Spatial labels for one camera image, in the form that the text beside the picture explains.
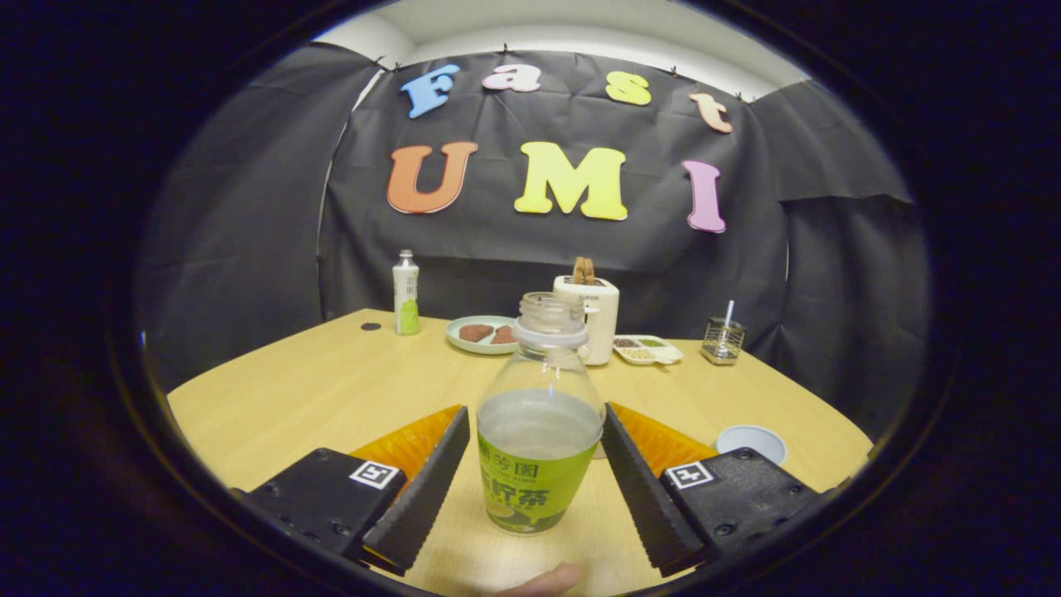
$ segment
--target white wall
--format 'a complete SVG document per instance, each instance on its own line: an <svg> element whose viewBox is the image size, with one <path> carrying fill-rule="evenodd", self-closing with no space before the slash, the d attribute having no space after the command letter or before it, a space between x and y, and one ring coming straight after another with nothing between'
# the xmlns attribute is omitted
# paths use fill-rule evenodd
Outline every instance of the white wall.
<svg viewBox="0 0 1061 597"><path fill-rule="evenodd" d="M416 43L413 43L412 39L386 19L375 14L362 15L342 22L315 40L342 46L372 59L386 56L381 63L388 67L394 66L396 62L405 63L405 56L416 49Z"/></svg>
<svg viewBox="0 0 1061 597"><path fill-rule="evenodd" d="M317 40L349 48L370 58L385 55L382 63L387 67L393 67L396 62L408 65L447 56L497 52L504 43L508 43L509 50L581 52L627 59L663 70L677 67L682 76L701 81L734 95L741 92L749 99L763 96L781 85L795 83L803 77L802 72L793 66L780 71L775 68L771 71L772 80L767 80L749 69L688 46L659 37L586 25L528 24L492 28L428 40L418 46L412 36L388 22L381 14L370 13L335 27Z"/></svg>
<svg viewBox="0 0 1061 597"><path fill-rule="evenodd" d="M663 70L678 68L678 74L701 81L745 96L763 96L777 89L754 74L723 62L655 37L601 28L575 25L505 27L455 35L418 47L407 57L408 64L473 54L498 52L508 43L509 50L551 50L580 52L622 58Z"/></svg>

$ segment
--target white ceiling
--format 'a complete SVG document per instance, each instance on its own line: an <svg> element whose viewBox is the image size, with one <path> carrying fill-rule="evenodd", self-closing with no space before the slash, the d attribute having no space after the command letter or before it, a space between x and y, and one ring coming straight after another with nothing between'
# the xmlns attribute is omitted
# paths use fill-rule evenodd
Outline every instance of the white ceiling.
<svg viewBox="0 0 1061 597"><path fill-rule="evenodd" d="M807 77L759 41L673 0L400 0L375 14L418 47L494 28L581 25L683 46L777 87Z"/></svg>

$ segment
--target foam letter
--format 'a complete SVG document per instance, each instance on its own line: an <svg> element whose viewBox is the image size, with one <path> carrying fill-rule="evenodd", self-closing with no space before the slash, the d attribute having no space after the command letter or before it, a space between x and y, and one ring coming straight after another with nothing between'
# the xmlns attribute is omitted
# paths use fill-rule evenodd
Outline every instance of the foam letter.
<svg viewBox="0 0 1061 597"><path fill-rule="evenodd" d="M413 100L413 109L408 111L408 117L416 118L445 104L446 100L450 99L445 91L453 88L453 78L449 75L459 70L460 67L457 65L448 64L402 85L401 90L408 91L408 98Z"/></svg>
<svg viewBox="0 0 1061 597"><path fill-rule="evenodd" d="M707 93L693 93L689 95L700 108L700 118L719 133L732 133L733 125L723 120L721 112L726 111L726 106L715 101Z"/></svg>
<svg viewBox="0 0 1061 597"><path fill-rule="evenodd" d="M593 147L575 169L556 143L532 141L523 143L520 151L529 159L523 196L516 199L517 211L549 213L553 201L545 196L547 183L564 213L571 213L582 191L589 188L582 214L602 220L626 218L626 207L619 193L619 166L626 161L622 152Z"/></svg>
<svg viewBox="0 0 1061 597"><path fill-rule="evenodd" d="M725 231L726 221L718 214L718 191L715 189L718 169L692 159L686 159L681 164L693 180L693 212L689 214L689 225L709 232Z"/></svg>
<svg viewBox="0 0 1061 597"><path fill-rule="evenodd" d="M493 69L491 74L483 80L487 89L511 89L512 91L537 91L541 84L541 69L525 64L507 64Z"/></svg>
<svg viewBox="0 0 1061 597"><path fill-rule="evenodd" d="M420 163L431 155L427 145L411 145L395 150L390 158L395 160L390 170L390 181L387 183L387 203L398 211L405 213L431 213L449 207L464 186L465 169L468 156L475 153L479 145L471 141L458 141L442 145L446 155L446 168L442 170L442 181L434 192L416 190L416 179L420 174Z"/></svg>
<svg viewBox="0 0 1061 597"><path fill-rule="evenodd" d="M653 101L653 94L648 92L648 82L640 74L613 70L606 78L608 85L604 90L616 102L643 106Z"/></svg>

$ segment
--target plastic bottle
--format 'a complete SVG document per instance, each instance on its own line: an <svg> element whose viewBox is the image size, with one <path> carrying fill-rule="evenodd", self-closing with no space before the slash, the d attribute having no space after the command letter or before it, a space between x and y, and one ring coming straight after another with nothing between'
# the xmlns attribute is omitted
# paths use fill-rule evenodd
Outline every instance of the plastic bottle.
<svg viewBox="0 0 1061 597"><path fill-rule="evenodd" d="M411 336L420 332L420 312L416 304L420 267L413 262L413 251L408 248L402 248L398 257L400 260L394 266L395 332Z"/></svg>
<svg viewBox="0 0 1061 597"><path fill-rule="evenodd" d="M530 535L563 516L601 439L604 407L577 355L580 302L532 292L512 327L519 350L475 416L486 510L502 530Z"/></svg>

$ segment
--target black backdrop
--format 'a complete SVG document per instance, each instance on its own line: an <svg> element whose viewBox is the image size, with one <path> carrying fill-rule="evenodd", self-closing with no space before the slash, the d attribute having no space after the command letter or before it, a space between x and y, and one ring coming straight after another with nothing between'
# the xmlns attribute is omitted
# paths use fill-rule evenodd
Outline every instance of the black backdrop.
<svg viewBox="0 0 1061 597"><path fill-rule="evenodd" d="M400 87L445 64L460 67L447 103L410 119ZM541 89L483 89L501 64L541 68ZM390 265L411 247L427 316L515 315L522 293L549 288L587 254L622 291L620 333L699 338L734 298L748 349L871 438L912 391L928 274L909 193L819 85L747 104L625 60L484 53L384 72L351 112L377 70L340 48L303 48L229 102L175 166L139 283L167 388L314 323L387 310ZM651 104L609 99L612 70L644 76ZM733 133L702 121L689 99L698 91L727 106ZM435 213L390 208L390 152L433 147L418 178L427 191L452 141L479 144L457 199ZM573 164L595 146L622 151L627 218L517 212L526 141L555 142ZM684 159L720 170L725 232L685 222Z"/></svg>

